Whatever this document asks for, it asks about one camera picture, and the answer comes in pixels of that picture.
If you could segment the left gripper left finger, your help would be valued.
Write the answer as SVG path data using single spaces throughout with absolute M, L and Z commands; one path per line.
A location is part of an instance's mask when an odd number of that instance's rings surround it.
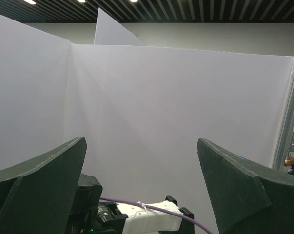
M 64 233 L 86 149 L 77 137 L 0 170 L 0 234 Z

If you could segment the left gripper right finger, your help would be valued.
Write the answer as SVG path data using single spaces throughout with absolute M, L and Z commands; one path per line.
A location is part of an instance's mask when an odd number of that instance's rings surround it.
M 197 154 L 221 234 L 294 234 L 294 175 L 200 138 Z

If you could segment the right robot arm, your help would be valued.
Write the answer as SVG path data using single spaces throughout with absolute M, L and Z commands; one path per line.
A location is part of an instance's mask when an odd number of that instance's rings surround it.
M 65 228 L 67 234 L 193 234 L 194 214 L 178 207 L 167 196 L 163 202 L 142 208 L 115 201 L 101 201 L 102 185 L 81 174 Z

